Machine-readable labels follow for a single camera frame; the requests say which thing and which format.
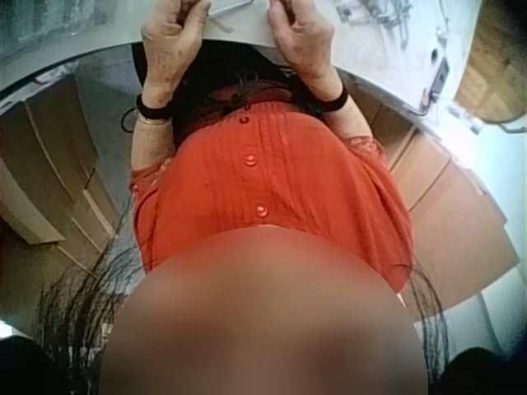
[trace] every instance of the finger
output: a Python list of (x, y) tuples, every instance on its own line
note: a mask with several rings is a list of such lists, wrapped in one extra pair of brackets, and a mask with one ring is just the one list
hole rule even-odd
[(291, 0), (291, 9), (300, 25), (312, 21), (318, 13), (314, 0)]
[(210, 0), (199, 0), (190, 9), (187, 19), (184, 21), (184, 31), (201, 33), (207, 20), (208, 10), (211, 9)]
[(181, 10), (181, 0), (159, 0), (155, 13), (157, 18), (167, 23), (176, 23)]
[(271, 0), (268, 10), (269, 25), (275, 40), (284, 40), (291, 35), (291, 24), (286, 8), (280, 0)]

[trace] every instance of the red blouse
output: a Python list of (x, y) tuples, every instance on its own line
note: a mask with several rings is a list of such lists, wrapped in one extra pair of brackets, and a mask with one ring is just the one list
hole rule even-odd
[(134, 230), (146, 272), (216, 233), (263, 224), (342, 245), (401, 291), (412, 228), (384, 154), (346, 141), (290, 104), (247, 105), (188, 137), (174, 158), (133, 172)]

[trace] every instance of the wooden floor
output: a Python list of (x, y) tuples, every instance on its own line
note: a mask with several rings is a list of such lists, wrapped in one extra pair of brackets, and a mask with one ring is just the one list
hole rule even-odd
[(501, 0), (483, 0), (456, 101), (488, 123), (525, 113), (525, 33)]

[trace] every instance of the black bracelet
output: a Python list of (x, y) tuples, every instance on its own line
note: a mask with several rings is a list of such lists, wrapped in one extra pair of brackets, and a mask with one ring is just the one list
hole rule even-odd
[(347, 92), (346, 86), (343, 83), (343, 92), (337, 99), (332, 101), (318, 100), (318, 105), (325, 113), (331, 113), (341, 109), (347, 103), (348, 96), (349, 93)]
[(166, 107), (162, 109), (150, 109), (145, 106), (142, 102), (142, 96), (138, 95), (136, 100), (136, 106), (138, 107), (139, 113), (146, 119), (170, 119), (173, 114), (172, 100)]

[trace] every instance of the wrist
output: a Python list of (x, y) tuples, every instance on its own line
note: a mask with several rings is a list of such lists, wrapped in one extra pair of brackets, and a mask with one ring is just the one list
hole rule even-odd
[(318, 100), (333, 101), (343, 93), (343, 82), (333, 66), (316, 78), (299, 77)]
[(162, 109), (172, 100), (175, 88), (168, 85), (157, 85), (147, 80), (142, 88), (142, 102), (149, 109)]

